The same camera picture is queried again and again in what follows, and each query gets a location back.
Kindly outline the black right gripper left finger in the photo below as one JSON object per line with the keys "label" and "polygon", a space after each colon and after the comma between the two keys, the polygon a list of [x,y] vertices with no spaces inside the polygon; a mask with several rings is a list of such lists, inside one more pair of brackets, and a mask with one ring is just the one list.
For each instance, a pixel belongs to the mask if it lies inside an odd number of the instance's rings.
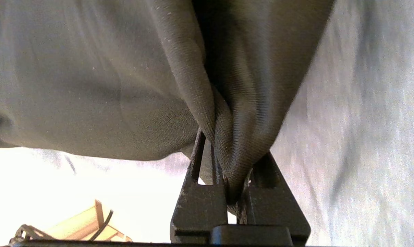
{"label": "black right gripper left finger", "polygon": [[214,227],[226,225],[226,184],[222,169],[211,156],[212,185],[198,183],[206,137],[198,130],[190,163],[170,222],[173,244],[208,244]]}

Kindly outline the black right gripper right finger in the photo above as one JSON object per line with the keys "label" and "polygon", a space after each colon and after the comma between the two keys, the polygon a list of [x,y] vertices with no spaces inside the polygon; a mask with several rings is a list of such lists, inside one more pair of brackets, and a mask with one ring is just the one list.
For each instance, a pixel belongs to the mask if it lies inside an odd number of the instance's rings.
{"label": "black right gripper right finger", "polygon": [[271,153],[252,167],[237,207],[238,224],[287,227],[293,245],[308,241],[311,227]]}

